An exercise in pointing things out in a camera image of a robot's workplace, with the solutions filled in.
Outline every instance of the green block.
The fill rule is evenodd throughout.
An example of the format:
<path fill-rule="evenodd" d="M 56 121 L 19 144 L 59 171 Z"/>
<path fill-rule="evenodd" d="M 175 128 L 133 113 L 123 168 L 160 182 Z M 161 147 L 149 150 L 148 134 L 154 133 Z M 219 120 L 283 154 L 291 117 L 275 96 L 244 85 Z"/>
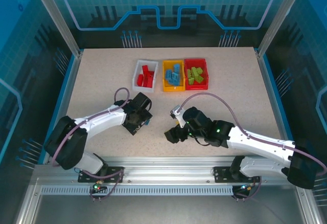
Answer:
<path fill-rule="evenodd" d="M 194 78 L 193 77 L 189 78 L 189 85 L 193 85 L 193 83 L 194 83 Z"/>
<path fill-rule="evenodd" d="M 190 79 L 192 77 L 191 70 L 188 69 L 188 78 Z"/>
<path fill-rule="evenodd" d="M 199 75 L 203 73 L 203 69 L 201 67 L 196 68 L 196 71 Z"/>
<path fill-rule="evenodd" d="M 201 83 L 201 82 L 203 82 L 203 77 L 201 77 L 200 75 L 199 76 L 197 76 L 196 78 L 195 78 L 195 80 L 198 82 L 198 83 Z"/>
<path fill-rule="evenodd" d="M 193 77 L 195 78 L 195 80 L 196 80 L 197 76 L 199 76 L 198 72 L 196 71 L 196 68 L 195 68 L 195 67 L 192 67 L 192 68 L 191 68 L 191 71 L 192 71 L 192 76 L 193 76 Z"/>

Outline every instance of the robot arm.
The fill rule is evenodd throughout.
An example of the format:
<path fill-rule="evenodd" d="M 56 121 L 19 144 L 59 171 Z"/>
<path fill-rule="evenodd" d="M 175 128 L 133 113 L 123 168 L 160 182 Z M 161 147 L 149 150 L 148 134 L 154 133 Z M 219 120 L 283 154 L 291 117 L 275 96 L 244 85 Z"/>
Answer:
<path fill-rule="evenodd" d="M 236 181 L 254 176 L 281 176 L 287 177 L 288 181 L 296 186 L 312 189 L 316 175 L 316 164 L 293 152 L 289 148 L 296 148 L 313 154 L 310 144 L 306 140 L 283 141 L 265 137 L 249 131 L 243 133 L 242 129 L 232 123 L 222 120 L 212 121 L 203 112 L 195 107 L 187 110 L 178 105 L 171 111 L 171 117 L 177 119 L 179 124 L 165 133 L 168 141 L 177 143 L 188 137 L 204 140 L 212 146 L 223 146 L 230 149 L 245 150 L 261 155 L 267 159 L 256 159 L 251 157 L 236 157 L 230 173 Z M 282 147 L 264 144 L 258 140 L 280 144 Z"/>
<path fill-rule="evenodd" d="M 99 156 L 85 151 L 86 143 L 98 133 L 118 125 L 123 125 L 134 135 L 152 118 L 147 110 L 148 105 L 151 105 L 151 100 L 142 93 L 137 94 L 133 100 L 129 100 L 123 107 L 109 112 L 123 104 L 123 100 L 117 101 L 106 110 L 85 118 L 71 119 L 68 116 L 61 118 L 44 145 L 46 152 L 50 156 L 54 156 L 63 138 L 77 124 L 85 121 L 61 148 L 56 161 L 63 169 L 75 167 L 91 174 L 105 175 L 106 163 Z"/>

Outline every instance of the white bin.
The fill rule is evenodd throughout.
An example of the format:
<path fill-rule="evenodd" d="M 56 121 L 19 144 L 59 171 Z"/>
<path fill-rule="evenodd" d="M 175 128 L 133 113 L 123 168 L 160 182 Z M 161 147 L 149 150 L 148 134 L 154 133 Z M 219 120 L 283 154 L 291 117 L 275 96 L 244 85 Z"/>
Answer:
<path fill-rule="evenodd" d="M 155 79 L 156 79 L 157 72 L 158 72 L 158 64 L 159 64 L 158 61 L 141 60 L 141 59 L 139 59 L 137 61 L 136 68 L 135 68 L 134 75 L 133 75 L 133 81 L 132 81 L 132 89 L 134 91 L 137 91 L 137 92 L 151 92 L 151 93 L 154 92 L 154 84 L 155 84 Z M 142 70 L 143 65 L 147 65 L 149 71 L 154 72 L 152 87 L 137 86 L 137 78 L 138 78 L 139 74 L 143 74 L 143 70 Z"/>

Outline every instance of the orange bin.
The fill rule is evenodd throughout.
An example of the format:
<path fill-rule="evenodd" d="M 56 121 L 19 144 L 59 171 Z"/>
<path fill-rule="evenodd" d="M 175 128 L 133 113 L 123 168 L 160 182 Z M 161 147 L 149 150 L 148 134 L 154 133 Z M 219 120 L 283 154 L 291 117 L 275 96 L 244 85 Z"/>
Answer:
<path fill-rule="evenodd" d="M 168 84 L 165 79 L 166 70 L 174 69 L 174 65 L 179 64 L 179 76 L 180 76 L 180 86 L 174 86 Z M 162 62 L 162 87 L 164 92 L 175 92 L 175 91 L 185 91 L 185 73 L 184 73 L 184 60 L 174 59 L 174 60 L 164 60 Z"/>

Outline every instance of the work surface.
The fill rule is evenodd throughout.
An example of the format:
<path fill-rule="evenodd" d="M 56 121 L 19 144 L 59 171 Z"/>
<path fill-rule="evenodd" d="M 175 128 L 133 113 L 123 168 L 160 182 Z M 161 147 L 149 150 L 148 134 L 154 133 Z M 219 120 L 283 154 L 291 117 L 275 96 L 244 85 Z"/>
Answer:
<path fill-rule="evenodd" d="M 138 59 L 159 61 L 155 92 L 145 93 L 152 100 L 153 115 L 148 126 L 132 136 L 117 126 L 94 136 L 86 149 L 100 156 L 211 156 L 249 154 L 223 147 L 200 146 L 194 139 L 178 144 L 166 140 L 164 132 L 176 125 L 169 114 L 187 97 L 202 91 L 166 93 L 162 90 L 162 65 L 165 59 L 205 58 L 209 73 L 208 92 L 224 99 L 241 125 L 252 132 L 279 138 L 277 124 L 268 99 L 253 48 L 140 48 L 86 49 L 77 73 L 67 114 L 80 118 L 95 114 L 113 104 L 113 94 L 127 87 L 131 98 L 132 78 Z M 125 99 L 121 91 L 118 99 Z M 217 99 L 198 96 L 185 109 L 195 106 L 212 120 L 234 122 L 228 109 Z"/>

